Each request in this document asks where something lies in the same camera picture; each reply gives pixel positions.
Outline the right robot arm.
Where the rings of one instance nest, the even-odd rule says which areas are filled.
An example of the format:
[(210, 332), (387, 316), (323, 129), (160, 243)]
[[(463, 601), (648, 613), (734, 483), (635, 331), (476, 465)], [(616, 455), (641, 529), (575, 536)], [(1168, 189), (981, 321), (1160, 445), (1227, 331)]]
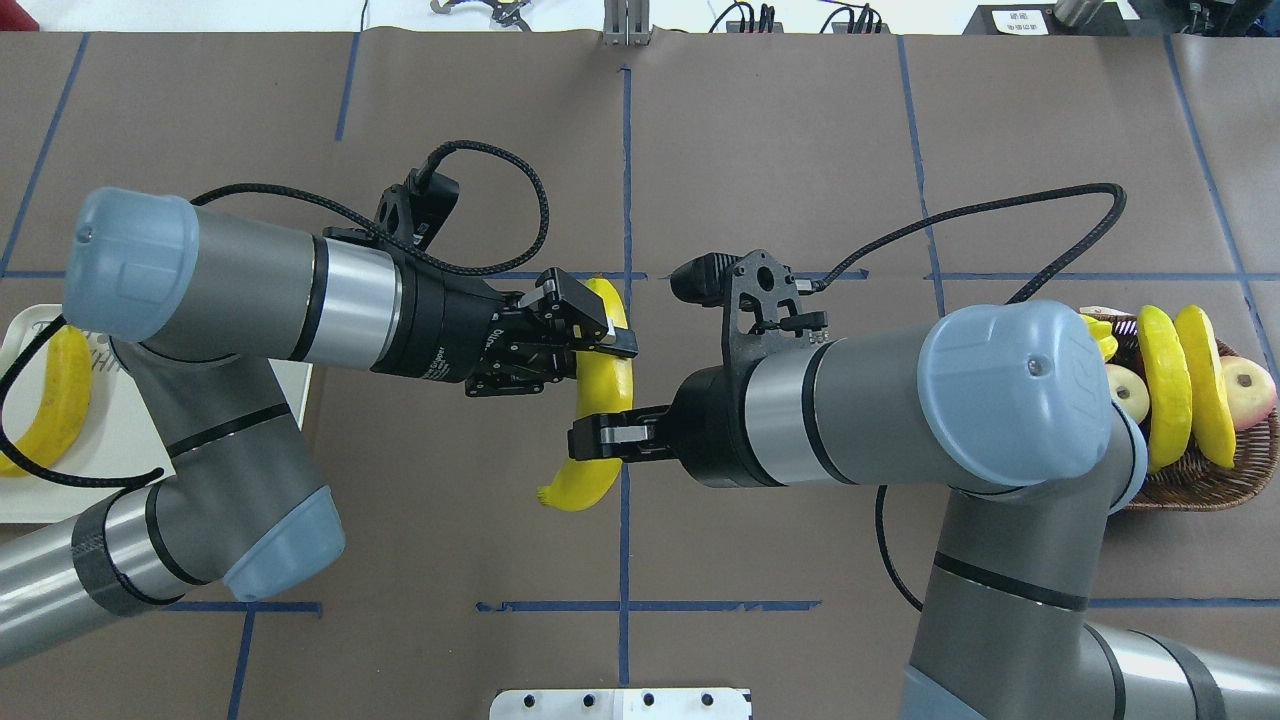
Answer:
[(1083, 319), (1051, 301), (814, 345), (739, 328), (667, 406), (598, 414), (576, 459), (676, 459), (710, 487), (937, 483), (947, 511), (904, 719), (1275, 719), (1277, 670), (1087, 621), (1108, 515), (1152, 452)]

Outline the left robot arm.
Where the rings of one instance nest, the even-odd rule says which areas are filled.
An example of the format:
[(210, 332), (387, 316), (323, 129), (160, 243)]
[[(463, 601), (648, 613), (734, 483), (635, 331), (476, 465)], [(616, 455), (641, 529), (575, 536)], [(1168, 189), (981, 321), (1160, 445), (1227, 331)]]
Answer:
[(275, 360), (530, 395), (637, 343), (616, 295), (553, 268), (532, 291), (419, 258), (458, 196), (451, 179), (387, 188), (372, 228), (320, 234), (177, 196), (86, 200), (64, 318), (105, 334), (169, 470), (123, 480), (74, 518), (3, 547), (3, 662), (221, 582), (270, 598), (334, 562), (346, 536), (273, 370)]

